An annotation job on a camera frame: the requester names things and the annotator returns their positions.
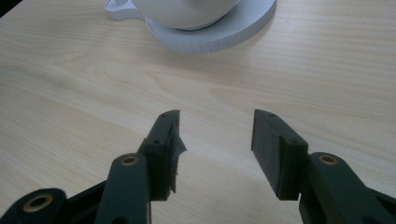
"wooden table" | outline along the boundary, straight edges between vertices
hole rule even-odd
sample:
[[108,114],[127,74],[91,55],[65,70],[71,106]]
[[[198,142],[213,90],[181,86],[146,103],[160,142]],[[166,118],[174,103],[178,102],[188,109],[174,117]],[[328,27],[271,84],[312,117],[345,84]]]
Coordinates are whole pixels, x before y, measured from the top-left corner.
[[250,151],[256,108],[396,197],[394,0],[279,0],[257,35],[206,55],[163,49],[104,4],[24,0],[0,20],[0,214],[36,189],[103,181],[172,109],[188,152],[153,223],[302,223]]

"white saucer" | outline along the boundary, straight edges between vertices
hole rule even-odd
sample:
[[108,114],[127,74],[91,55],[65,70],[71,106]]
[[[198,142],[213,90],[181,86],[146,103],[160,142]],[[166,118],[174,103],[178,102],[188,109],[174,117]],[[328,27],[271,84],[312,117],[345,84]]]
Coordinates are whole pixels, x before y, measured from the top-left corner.
[[116,21],[146,21],[157,42],[167,49],[185,54],[202,54],[230,48],[257,34],[275,14],[276,0],[240,0],[222,19],[196,31],[161,26],[145,18],[131,0],[108,0],[106,11]]

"white ceramic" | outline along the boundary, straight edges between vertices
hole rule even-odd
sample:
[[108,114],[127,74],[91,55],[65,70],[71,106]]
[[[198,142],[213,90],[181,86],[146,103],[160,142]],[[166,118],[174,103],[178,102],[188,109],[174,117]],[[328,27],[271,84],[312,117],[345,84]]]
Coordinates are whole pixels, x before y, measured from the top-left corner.
[[223,17],[239,0],[132,0],[150,20],[180,30],[204,28]]

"brass screw hole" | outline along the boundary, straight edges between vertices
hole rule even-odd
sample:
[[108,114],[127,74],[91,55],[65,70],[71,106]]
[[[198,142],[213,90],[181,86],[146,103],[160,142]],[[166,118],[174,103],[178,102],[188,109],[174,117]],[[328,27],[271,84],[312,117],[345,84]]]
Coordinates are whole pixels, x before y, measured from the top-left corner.
[[121,164],[122,165],[133,165],[136,164],[139,161],[139,159],[135,156],[128,156],[122,159]]
[[338,163],[338,160],[333,156],[321,155],[318,157],[318,159],[328,165],[336,165]]
[[23,212],[33,213],[47,207],[53,201],[50,194],[41,194],[29,200],[22,208]]

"white mug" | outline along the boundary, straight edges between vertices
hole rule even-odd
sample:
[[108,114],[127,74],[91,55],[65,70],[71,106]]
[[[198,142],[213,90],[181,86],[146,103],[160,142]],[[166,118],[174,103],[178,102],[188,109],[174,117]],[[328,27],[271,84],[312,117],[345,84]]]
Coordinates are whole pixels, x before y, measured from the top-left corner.
[[147,18],[163,26],[197,30],[227,14],[239,0],[132,0]]

